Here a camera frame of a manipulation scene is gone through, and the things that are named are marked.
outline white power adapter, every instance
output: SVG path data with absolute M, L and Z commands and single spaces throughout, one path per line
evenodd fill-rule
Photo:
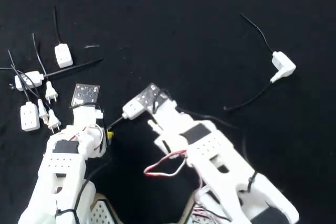
M 59 44 L 55 47 L 56 60 L 60 68 L 71 66 L 73 63 L 68 44 Z
M 138 102 L 136 98 L 133 98 L 124 107 L 122 107 L 122 116 L 125 119 L 133 120 L 145 110 L 146 108 L 140 102 Z
M 273 52 L 273 65 L 278 69 L 278 72 L 270 79 L 271 83 L 276 82 L 282 77 L 290 76 L 296 69 L 295 64 L 283 52 Z
M 39 71 L 31 71 L 31 72 L 26 73 L 26 76 L 28 76 L 33 81 L 34 85 L 24 74 L 21 74 L 21 76 L 22 76 L 22 79 L 27 83 L 28 87 L 30 87 L 31 89 L 34 87 L 34 85 L 36 87 L 41 86 L 42 81 L 44 80 L 43 74 L 40 73 Z M 15 76 L 14 81 L 15 81 L 16 89 L 19 91 L 23 91 L 19 76 Z
M 32 102 L 26 102 L 20 108 L 21 128 L 24 131 L 33 131 L 40 128 L 37 106 Z

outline black fabric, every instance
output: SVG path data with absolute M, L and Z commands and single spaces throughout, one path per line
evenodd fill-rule
M 52 21 L 57 6 L 62 39 L 75 64 L 104 61 L 75 74 L 52 78 L 54 103 L 62 125 L 76 83 L 100 85 L 99 103 L 112 122 L 121 107 L 151 82 L 167 88 L 179 106 L 218 116 L 247 128 L 247 153 L 297 207 L 300 223 L 334 223 L 336 157 L 335 0 L 0 0 L 0 66 L 8 67 L 8 48 L 16 66 L 39 69 L 31 33 L 41 42 L 47 72 L 58 70 Z M 223 106 L 246 101 L 276 69 L 260 35 L 297 65 L 260 99 L 232 114 Z M 85 45 L 100 47 L 84 49 Z M 0 216 L 15 223 L 31 197 L 50 131 L 20 130 L 25 97 L 12 91 L 13 73 L 0 78 Z M 188 168 L 174 178 L 143 176 L 162 157 L 147 114 L 115 127 L 113 163 L 95 177 L 125 224 L 177 221 L 197 176 Z M 218 125 L 240 151 L 242 133 Z M 88 171 L 98 159 L 88 162 Z M 161 170 L 172 172 L 178 161 Z

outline robotic hand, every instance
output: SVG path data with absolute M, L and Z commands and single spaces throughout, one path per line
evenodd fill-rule
M 103 113 L 94 105 L 79 106 L 73 112 L 74 124 L 47 142 L 35 189 L 18 224 L 97 224 L 102 220 L 114 224 L 105 202 L 99 201 L 91 212 L 96 188 L 89 177 L 84 179 L 85 161 L 102 157 L 107 150 L 105 129 L 97 124 Z
M 195 202 L 212 209 L 216 223 L 298 222 L 299 214 L 291 202 L 238 154 L 213 122 L 193 120 L 176 107 L 167 91 L 151 84 L 123 107 L 123 117 L 133 119 L 144 111 L 152 115 L 156 123 L 149 120 L 148 124 L 159 135 L 154 143 L 167 157 L 185 155 L 188 166 L 200 176 Z

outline black cable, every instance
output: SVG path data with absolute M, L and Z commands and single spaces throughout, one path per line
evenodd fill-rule
M 28 96 L 28 93 L 27 93 L 27 90 L 26 90 L 26 86 L 24 85 L 25 81 L 22 79 L 22 76 L 17 72 L 17 70 L 14 68 L 13 65 L 11 65 L 11 68 L 14 70 L 14 72 L 16 73 L 17 77 L 19 78 L 19 81 L 21 83 L 21 87 L 22 87 L 22 90 L 23 92 L 25 93 L 25 96 L 27 98 L 27 102 L 30 102 L 30 99 L 29 99 L 29 96 Z
M 20 74 L 23 74 L 31 83 L 32 83 L 32 85 L 33 85 L 33 87 L 34 87 L 34 89 L 35 89 L 35 91 L 36 91 L 36 93 L 28 86 L 28 84 L 25 82 L 25 84 L 26 84 L 26 87 L 27 87 L 27 89 L 37 98 L 37 99 L 40 99 L 40 100 L 42 100 L 43 101 L 43 103 L 45 104 L 45 106 L 49 109 L 49 110 L 51 110 L 51 107 L 49 106 L 49 104 L 47 103 L 47 101 L 44 99 L 44 98 L 42 98 L 41 97 L 41 95 L 40 95 L 40 93 L 38 92 L 38 90 L 37 90 L 37 87 L 36 87 L 36 85 L 33 83 L 33 81 L 31 80 L 31 78 L 28 76 L 28 75 L 26 75 L 25 73 L 23 73 L 23 72 L 21 72 L 21 71 L 19 71 L 19 70 L 17 70 Z
M 9 58 L 12 62 L 12 65 L 14 66 L 14 68 L 16 68 L 15 64 L 14 64 L 14 61 L 13 61 L 13 57 L 12 57 L 12 53 L 10 52 L 10 50 L 8 50 L 8 54 L 9 54 Z
M 13 71 L 13 69 L 12 68 L 0 68 L 0 70 L 10 70 L 10 71 Z M 28 76 L 28 75 L 26 75 L 25 73 L 23 73 L 22 71 L 20 71 L 20 70 L 17 70 L 16 69 L 16 71 L 18 72 L 18 73 L 20 73 L 21 75 L 24 75 L 31 83 L 32 83 L 32 85 L 33 85 L 33 87 L 34 87 L 34 89 L 35 89 L 35 91 L 36 92 L 34 92 L 29 86 L 28 86 L 28 84 L 24 81 L 24 84 L 25 84 L 25 87 L 37 98 L 37 99 L 41 99 L 42 101 L 43 101 L 43 103 L 45 104 L 45 106 L 50 110 L 51 109 L 51 107 L 49 106 L 49 104 L 45 101 L 45 99 L 43 99 L 42 97 L 41 97 L 41 95 L 39 94 L 39 92 L 38 92 L 38 90 L 37 90 L 37 87 L 36 87 L 36 85 L 33 83 L 33 81 L 31 80 L 31 78 Z
M 117 120 L 115 120 L 113 123 L 111 123 L 109 126 L 107 126 L 107 130 L 109 131 L 110 129 L 112 129 L 117 123 L 119 123 L 120 121 L 122 121 L 124 119 L 123 116 L 119 117 Z
M 254 24 L 248 17 L 246 17 L 244 14 L 240 14 L 245 20 L 247 20 L 251 25 L 253 25 L 259 32 L 260 32 L 260 34 L 261 34 L 261 36 L 263 37 L 263 39 L 264 39 L 264 42 L 265 42 L 265 44 L 266 44 L 266 46 L 268 47 L 268 49 L 269 49 L 269 51 L 271 52 L 271 53 L 273 53 L 274 51 L 271 49 L 271 47 L 269 46 L 269 44 L 268 44 L 268 42 L 267 42 L 267 40 L 266 40 L 266 37 L 265 37 L 265 34 L 261 31 L 261 29 L 259 28 L 259 27 L 257 27 L 257 25 L 256 24 Z
M 40 62 L 40 65 L 41 65 L 41 67 L 42 67 L 42 69 L 43 69 L 43 73 L 46 75 L 47 72 L 46 72 L 46 69 L 45 69 L 44 66 L 43 66 L 42 61 L 41 61 L 41 57 L 40 57 L 40 54 L 39 54 L 39 52 L 38 52 L 38 46 L 37 46 L 37 43 L 36 43 L 36 41 L 35 41 L 35 34 L 32 33 L 31 36 L 33 37 L 33 43 L 34 43 L 35 53 L 36 53 L 38 62 Z
M 248 101 L 246 101 L 246 102 L 244 102 L 240 105 L 230 107 L 230 108 L 224 106 L 224 110 L 227 111 L 227 112 L 231 112 L 231 111 L 240 109 L 240 108 L 252 103 L 253 101 L 257 100 L 263 93 L 265 93 L 265 91 L 267 91 L 271 87 L 271 85 L 272 85 L 272 82 L 267 83 L 267 85 L 262 90 L 260 90 L 254 97 L 252 97 L 250 100 L 248 100 Z
M 178 111 L 181 111 L 181 112 L 184 112 L 186 114 L 190 114 L 190 115 L 196 116 L 198 118 L 216 121 L 217 123 L 220 123 L 220 124 L 222 124 L 225 127 L 229 127 L 229 128 L 233 128 L 233 129 L 237 129 L 237 130 L 239 129 L 239 127 L 234 126 L 234 125 L 232 125 L 230 123 L 224 122 L 223 120 L 221 120 L 221 119 L 219 119 L 219 118 L 217 118 L 217 117 L 215 117 L 213 115 L 199 114 L 199 113 L 192 112 L 190 110 L 183 109 L 181 107 L 176 107 L 176 109 Z
M 48 74 L 45 74 L 43 75 L 45 78 L 48 78 L 50 76 L 55 76 L 59 73 L 64 73 L 64 72 L 67 72 L 67 71 L 70 71 L 70 70 L 74 70 L 74 69 L 77 69 L 77 68 L 81 68 L 81 67 L 84 67 L 84 66 L 87 66 L 87 65 L 91 65 L 91 64 L 94 64 L 94 63 L 97 63 L 99 61 L 103 60 L 103 58 L 100 58 L 98 60 L 92 60 L 92 61 L 89 61 L 89 62 L 86 62 L 84 64 L 81 64 L 81 65 L 77 65 L 77 66 L 73 66 L 73 67 L 70 67 L 70 68 L 66 68 L 66 69 L 61 69 L 61 70 L 58 70 L 56 72 L 53 72 L 53 73 L 48 73 Z
M 74 216 L 74 218 L 75 218 L 75 223 L 76 223 L 76 224 L 80 224 L 80 222 L 79 222 L 79 218 L 78 218 L 78 215 L 77 215 L 77 212 L 76 212 L 76 210 L 74 210 L 74 209 L 67 209 L 67 210 L 60 210 L 60 209 L 57 209 L 57 210 L 56 210 L 56 213 L 55 213 L 55 218 L 56 218 L 57 216 L 60 216 L 60 215 L 62 215 L 62 214 L 65 214 L 65 213 L 67 213 L 67 212 L 72 212 L 72 213 L 73 213 L 73 216 Z
M 58 43 L 61 44 L 62 42 L 61 42 L 61 38 L 59 36 L 56 6 L 54 6 L 54 26 L 55 26 L 56 38 L 58 40 Z
M 92 177 L 97 174 L 99 171 L 101 171 L 103 168 L 105 168 L 109 163 L 104 163 L 102 164 L 101 166 L 99 166 L 98 168 L 96 168 L 93 172 L 91 172 L 89 174 L 89 176 L 86 178 L 85 182 L 83 183 L 83 185 L 81 186 L 80 190 L 79 190 L 79 193 L 78 193 L 78 196 L 77 196 L 77 199 L 76 199 L 76 203 L 75 203 L 75 207 L 74 207 L 74 210 L 77 211 L 77 208 L 78 208 L 78 205 L 79 205 L 79 202 L 80 202 L 80 197 L 86 187 L 86 185 L 88 184 L 88 182 L 90 181 L 90 179 L 92 179 Z

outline wire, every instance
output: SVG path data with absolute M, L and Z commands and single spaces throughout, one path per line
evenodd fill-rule
M 107 130 L 109 131 L 110 129 L 112 129 L 117 123 L 119 123 L 120 121 L 122 121 L 124 119 L 123 116 L 119 117 L 117 120 L 115 120 L 113 123 L 111 123 L 109 126 L 107 126 Z
M 27 98 L 27 102 L 30 102 L 30 99 L 29 99 L 29 96 L 28 96 L 28 93 L 27 93 L 27 90 L 26 90 L 26 86 L 25 86 L 26 82 L 23 80 L 22 76 L 17 72 L 17 70 L 15 69 L 15 67 L 13 65 L 11 65 L 11 68 L 14 70 L 14 72 L 17 75 L 17 77 L 19 78 L 22 90 L 25 93 L 25 96 Z
M 104 138 L 104 133 L 103 133 L 102 128 L 101 128 L 97 123 L 91 124 L 91 125 L 89 126 L 89 128 L 91 128 L 91 126 L 95 126 L 95 128 L 97 128 L 97 129 L 99 130 L 99 132 L 100 132 L 100 141 L 99 141 L 99 145 L 98 145 L 96 148 L 93 149 L 93 150 L 95 151 L 96 149 L 98 149 L 98 148 L 100 147 L 100 145 L 101 145 L 101 143 L 102 143 L 102 141 L 103 141 L 103 138 Z
M 91 172 L 89 174 L 89 176 L 86 178 L 85 182 L 83 183 L 83 185 L 81 186 L 80 190 L 79 190 L 79 193 L 78 193 L 78 196 L 77 196 L 77 199 L 76 199 L 76 202 L 75 202 L 75 207 L 74 207 L 74 210 L 77 211 L 77 208 L 78 208 L 78 205 L 79 205 L 79 202 L 80 202 L 80 198 L 81 198 L 81 195 L 86 187 L 86 185 L 88 184 L 88 182 L 92 179 L 92 177 L 94 175 L 96 175 L 98 172 L 100 172 L 103 168 L 105 168 L 107 165 L 109 164 L 108 163 L 104 163 L 102 164 L 101 166 L 99 166 L 97 169 L 93 170 L 93 172 Z
M 44 66 L 43 66 L 43 63 L 42 63 L 42 61 L 41 61 L 41 57 L 40 57 L 40 54 L 39 54 L 39 52 L 38 52 L 38 46 L 37 46 L 37 44 L 36 44 L 36 41 L 35 41 L 35 34 L 34 34 L 34 33 L 32 33 L 32 34 L 31 34 L 31 36 L 33 37 L 33 42 L 34 42 L 35 53 L 36 53 L 36 56 L 37 56 L 38 62 L 40 62 L 40 65 L 41 65 L 41 67 L 42 67 L 42 69 L 43 69 L 43 73 L 46 75 L 46 74 L 47 74 L 47 72 L 46 72 L 46 69 L 45 69 L 45 68 L 44 68 Z
M 207 215 L 201 215 L 201 214 L 197 214 L 197 213 L 193 213 L 193 216 L 210 219 L 209 216 L 207 216 Z
M 77 69 L 77 68 L 82 68 L 84 66 L 87 66 L 87 65 L 92 65 L 94 63 L 97 63 L 99 61 L 103 60 L 103 58 L 100 58 L 98 60 L 92 60 L 92 61 L 89 61 L 89 62 L 86 62 L 84 64 L 81 64 L 81 65 L 77 65 L 77 66 L 73 66 L 73 67 L 70 67 L 70 68 L 66 68 L 66 69 L 61 69 L 61 70 L 58 70 L 56 72 L 53 72 L 53 73 L 48 73 L 48 74 L 45 74 L 44 77 L 45 78 L 48 78 L 50 76 L 55 76 L 57 74 L 60 74 L 60 73 L 64 73 L 64 72 L 67 72 L 67 71 L 70 71 L 70 70 L 74 70 L 74 69 Z
M 224 216 L 221 216 L 221 215 L 218 215 L 216 214 L 215 212 L 212 212 L 211 210 L 205 208 L 198 200 L 197 200 L 197 196 L 198 196 L 198 193 L 200 192 L 200 190 L 202 189 L 203 187 L 203 181 L 202 181 L 202 177 L 201 175 L 199 174 L 199 172 L 195 169 L 196 173 L 198 174 L 198 181 L 199 181 L 199 186 L 198 186 L 198 189 L 197 191 L 195 192 L 194 194 L 194 201 L 197 205 L 199 205 L 200 207 L 202 207 L 205 211 L 209 212 L 210 214 L 216 216 L 217 218 L 219 219 L 223 219 L 223 220 L 227 220 L 227 221 L 230 221 L 230 219 L 224 217 Z
M 171 156 L 174 156 L 174 155 L 181 156 L 181 155 L 184 155 L 185 152 L 186 152 L 186 150 L 180 150 L 180 151 L 169 153 L 168 155 L 164 156 L 162 159 L 160 159 L 155 164 L 148 166 L 143 171 L 144 175 L 149 176 L 149 177 L 173 177 L 173 176 L 177 175 L 182 170 L 183 166 L 186 163 L 186 157 L 185 156 L 184 156 L 184 159 L 183 159 L 181 165 L 173 173 L 170 173 L 170 174 L 169 173 L 150 173 L 149 171 L 152 170 L 152 169 L 154 169 L 155 167 L 157 167 L 161 162 L 165 161 L 167 158 L 169 158 Z
M 190 114 L 190 115 L 196 116 L 196 117 L 198 117 L 198 118 L 203 118 L 203 119 L 206 119 L 206 120 L 214 120 L 214 121 L 216 121 L 217 123 L 220 123 L 220 124 L 222 124 L 222 125 L 225 126 L 225 127 L 229 127 L 229 128 L 233 128 L 233 129 L 237 129 L 237 130 L 239 129 L 239 127 L 234 126 L 234 125 L 232 125 L 232 124 L 230 124 L 230 123 L 227 123 L 227 122 L 225 122 L 225 121 L 223 121 L 223 120 L 221 120 L 221 119 L 219 119 L 219 118 L 217 118 L 217 117 L 215 117 L 215 116 L 213 116 L 213 115 L 199 114 L 199 113 L 192 112 L 192 111 L 190 111 L 190 110 L 183 109 L 183 108 L 181 108 L 181 107 L 176 107 L 176 109 L 177 109 L 178 111 L 181 111 L 181 112 L 184 112 L 184 113 L 186 113 L 186 114 Z
M 153 98 L 153 103 L 152 103 L 152 113 L 153 113 L 153 114 L 155 114 L 156 111 L 157 111 L 157 109 L 158 109 L 158 108 L 156 107 L 156 102 L 157 102 L 157 100 L 158 100 L 160 94 L 162 94 L 162 93 L 165 93 L 165 94 L 169 97 L 169 99 L 172 100 L 172 96 L 169 94 L 169 91 L 168 91 L 167 89 L 160 89 L 160 90 L 158 91 L 157 95 L 155 95 L 154 98 Z
M 10 70 L 10 71 L 13 71 L 13 69 L 12 68 L 0 68 L 0 70 Z M 19 72 L 21 75 L 24 75 L 31 83 L 32 83 L 32 85 L 33 85 L 33 87 L 34 87 L 34 89 L 35 89 L 35 91 L 36 92 L 34 92 L 30 87 L 29 87 L 29 85 L 26 83 L 26 82 L 24 82 L 24 84 L 25 84 L 25 87 L 37 98 L 37 99 L 41 99 L 42 101 L 43 101 L 43 103 L 45 104 L 45 106 L 50 110 L 51 109 L 51 107 L 49 106 L 49 104 L 46 102 L 46 100 L 45 99 L 43 99 L 42 97 L 41 97 L 41 95 L 39 94 L 39 92 L 38 92 L 38 90 L 37 90 L 37 87 L 36 87 L 36 85 L 33 83 L 33 81 L 31 80 L 31 78 L 28 76 L 28 75 L 26 75 L 25 73 L 23 73 L 22 71 L 20 71 L 20 70 L 17 70 L 16 69 L 16 71 L 17 72 Z
M 56 6 L 54 6 L 54 26 L 55 26 L 56 38 L 58 40 L 58 43 L 61 44 L 62 42 L 59 36 Z
M 252 97 L 250 100 L 248 100 L 248 101 L 246 101 L 246 102 L 244 102 L 240 105 L 234 106 L 234 107 L 229 107 L 228 108 L 228 107 L 224 106 L 224 110 L 226 112 L 231 112 L 231 111 L 240 109 L 240 108 L 252 103 L 253 101 L 257 100 L 263 93 L 265 93 L 271 87 L 271 85 L 272 85 L 272 82 L 267 83 L 267 85 L 262 90 L 260 90 L 254 97 Z
M 267 40 L 266 40 L 266 37 L 265 37 L 265 34 L 261 31 L 261 29 L 256 25 L 256 24 L 254 24 L 248 17 L 246 17 L 244 14 L 240 14 L 244 19 L 246 19 L 251 25 L 253 25 L 259 32 L 260 32 L 260 34 L 261 34 L 261 36 L 263 37 L 263 39 L 264 39 L 264 42 L 265 42 L 265 44 L 266 44 L 266 46 L 268 47 L 268 49 L 269 49 L 269 51 L 271 52 L 271 53 L 273 53 L 274 51 L 271 49 L 271 47 L 269 46 L 269 44 L 268 44 L 268 42 L 267 42 Z
M 10 50 L 8 50 L 8 54 L 9 54 L 9 58 L 12 62 L 12 65 L 14 66 L 14 68 L 16 68 L 15 64 L 14 64 L 14 61 L 13 61 L 13 57 L 12 57 L 12 53 L 10 52 Z

